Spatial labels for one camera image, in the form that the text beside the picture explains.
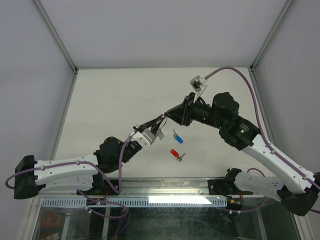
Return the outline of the key with blue tag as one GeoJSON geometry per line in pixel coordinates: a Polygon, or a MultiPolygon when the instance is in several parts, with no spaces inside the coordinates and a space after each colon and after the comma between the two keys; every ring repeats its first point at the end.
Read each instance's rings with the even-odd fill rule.
{"type": "Polygon", "coordinates": [[[183,139],[176,133],[176,131],[173,129],[173,138],[180,144],[182,144],[184,141],[183,139]]]}

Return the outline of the key with red tag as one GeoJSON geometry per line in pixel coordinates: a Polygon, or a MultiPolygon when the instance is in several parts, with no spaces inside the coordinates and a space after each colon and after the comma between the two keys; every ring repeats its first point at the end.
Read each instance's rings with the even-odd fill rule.
{"type": "Polygon", "coordinates": [[[185,153],[179,154],[176,150],[171,149],[170,153],[176,158],[178,162],[181,162],[183,160],[183,157],[186,155],[185,153]]]}

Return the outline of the metal keyring with clips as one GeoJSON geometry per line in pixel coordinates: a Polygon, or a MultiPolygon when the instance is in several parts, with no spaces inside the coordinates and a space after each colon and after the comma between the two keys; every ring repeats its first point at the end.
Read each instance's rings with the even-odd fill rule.
{"type": "Polygon", "coordinates": [[[162,129],[166,125],[168,119],[164,116],[164,120],[159,125],[152,127],[151,132],[158,138],[159,135],[163,135],[165,137],[165,134],[163,133],[162,129]]]}

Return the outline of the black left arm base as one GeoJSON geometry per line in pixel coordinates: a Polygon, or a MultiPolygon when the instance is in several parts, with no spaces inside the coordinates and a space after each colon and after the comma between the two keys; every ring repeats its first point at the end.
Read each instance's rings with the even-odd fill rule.
{"type": "Polygon", "coordinates": [[[87,196],[118,196],[119,193],[116,193],[111,185],[102,177],[102,175],[96,174],[93,176],[93,183],[91,184],[89,190],[81,190],[87,196]]]}

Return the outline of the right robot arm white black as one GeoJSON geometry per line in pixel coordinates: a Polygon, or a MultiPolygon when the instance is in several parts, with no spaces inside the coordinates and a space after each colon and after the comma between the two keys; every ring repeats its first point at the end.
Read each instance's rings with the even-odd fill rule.
{"type": "Polygon", "coordinates": [[[273,177],[251,175],[231,168],[224,177],[223,187],[230,194],[238,190],[272,198],[291,213],[305,216],[316,203],[320,183],[319,173],[313,173],[289,160],[280,158],[280,151],[264,140],[261,131],[249,120],[239,116],[239,103],[229,92],[213,97],[212,106],[194,100],[191,92],[183,102],[165,112],[165,116],[181,126],[193,121],[219,130],[225,143],[251,156],[271,171],[273,177]]]}

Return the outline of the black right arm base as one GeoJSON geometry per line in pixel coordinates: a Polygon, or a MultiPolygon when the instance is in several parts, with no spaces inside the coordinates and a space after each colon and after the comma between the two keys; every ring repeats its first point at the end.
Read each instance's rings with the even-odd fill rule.
{"type": "Polygon", "coordinates": [[[207,181],[209,195],[222,195],[227,198],[231,198],[231,195],[240,195],[241,190],[235,185],[235,180],[241,172],[241,169],[229,168],[225,177],[209,179],[207,181]]]}

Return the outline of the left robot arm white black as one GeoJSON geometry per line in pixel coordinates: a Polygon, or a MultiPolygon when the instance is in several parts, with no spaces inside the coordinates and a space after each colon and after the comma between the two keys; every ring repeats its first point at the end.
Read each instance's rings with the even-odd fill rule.
{"type": "Polygon", "coordinates": [[[164,119],[161,114],[142,125],[135,125],[125,141],[110,136],[98,150],[88,155],[63,160],[37,160],[34,155],[24,156],[14,170],[14,199],[25,200],[40,193],[62,190],[97,195],[105,186],[118,193],[120,184],[107,180],[107,174],[118,172],[121,178],[123,164],[155,142],[164,119]]]}

